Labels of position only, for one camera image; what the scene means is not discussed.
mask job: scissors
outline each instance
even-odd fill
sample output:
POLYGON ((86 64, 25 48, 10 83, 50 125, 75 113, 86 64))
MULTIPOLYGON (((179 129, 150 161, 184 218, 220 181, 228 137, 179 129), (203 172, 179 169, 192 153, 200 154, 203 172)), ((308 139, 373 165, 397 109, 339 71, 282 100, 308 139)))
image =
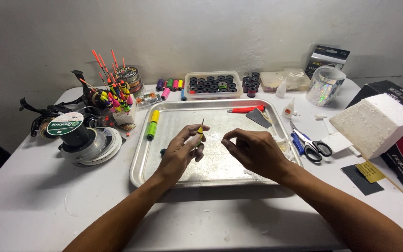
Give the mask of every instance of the scissors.
POLYGON ((301 131, 299 131, 293 122, 290 122, 290 126, 292 126, 292 130, 294 134, 292 133, 293 137, 293 142, 295 143, 296 148, 300 152, 300 155, 304 153, 306 155, 306 158, 309 159, 310 161, 314 163, 319 163, 323 159, 321 156, 323 155, 324 157, 329 157, 332 155, 332 149, 322 141, 312 141, 310 140, 307 135, 303 134, 301 131), (304 149, 302 146, 298 146, 298 143, 296 143, 297 139, 301 139, 304 142, 304 149))

